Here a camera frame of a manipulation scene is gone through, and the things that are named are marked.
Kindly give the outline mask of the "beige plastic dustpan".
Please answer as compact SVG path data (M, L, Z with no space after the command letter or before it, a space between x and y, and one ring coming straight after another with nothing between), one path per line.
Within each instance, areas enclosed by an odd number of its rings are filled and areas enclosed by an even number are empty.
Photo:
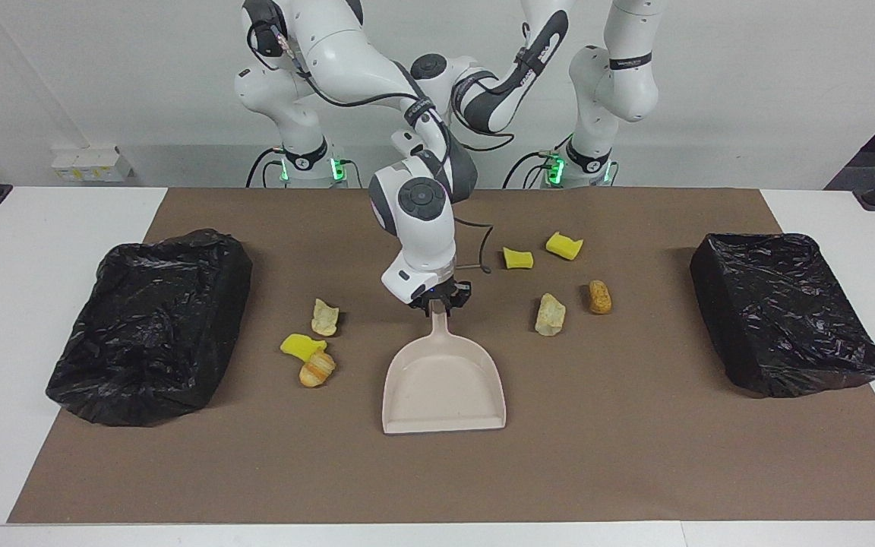
M384 381L381 425L388 435L486 432L507 425L495 361L483 346L450 332L432 311L431 331L393 357Z

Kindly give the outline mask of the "beige foam chunk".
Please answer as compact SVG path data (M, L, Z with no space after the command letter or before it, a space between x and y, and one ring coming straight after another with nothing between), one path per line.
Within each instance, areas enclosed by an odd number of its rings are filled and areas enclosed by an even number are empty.
M311 319L312 331L322 337L333 337L336 335L338 322L340 322L340 309L331 307L324 300L316 298Z
M567 307L551 293L545 293L539 300L535 332L545 337L561 333L566 318Z

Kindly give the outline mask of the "orange striped bread piece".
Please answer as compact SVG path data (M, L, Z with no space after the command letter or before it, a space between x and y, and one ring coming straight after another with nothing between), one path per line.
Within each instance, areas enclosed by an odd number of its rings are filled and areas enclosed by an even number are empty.
M327 351L316 350L302 364L298 379L306 388L320 387L336 371L337 363Z

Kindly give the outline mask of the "black bag lined bin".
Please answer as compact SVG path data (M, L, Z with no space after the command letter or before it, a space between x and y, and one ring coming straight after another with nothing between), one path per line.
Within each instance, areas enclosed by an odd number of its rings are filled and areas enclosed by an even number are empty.
M811 236L708 233L690 275L736 387L795 398L875 381L875 342Z
M203 409L232 359L252 271L243 244L215 229L112 247L46 396L94 425L151 426Z

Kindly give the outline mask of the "brown table mat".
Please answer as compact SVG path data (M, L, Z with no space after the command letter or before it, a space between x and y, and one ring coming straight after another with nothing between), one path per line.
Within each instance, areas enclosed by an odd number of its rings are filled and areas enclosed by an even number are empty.
M168 191L147 239L212 227L254 269L241 333L209 407L154 427L61 412L12 523L423 523L510 520L875 520L875 392L802 398L733 387L702 322L693 250L709 232L777 232L758 191L477 191L456 208L493 223L532 270L462 272L453 332L494 357L496 432L382 432L387 367L428 320L380 283L398 245L364 191ZM573 261L545 249L583 239ZM588 307L603 280L612 311ZM539 300L567 313L535 332ZM314 300L340 309L311 329ZM279 346L327 341L320 387Z

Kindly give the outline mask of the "white wall socket box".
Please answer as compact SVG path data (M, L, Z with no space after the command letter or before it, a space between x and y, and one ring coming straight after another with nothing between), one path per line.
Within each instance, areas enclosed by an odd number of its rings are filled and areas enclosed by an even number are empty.
M121 183L134 173L116 146L53 152L52 171L63 182Z

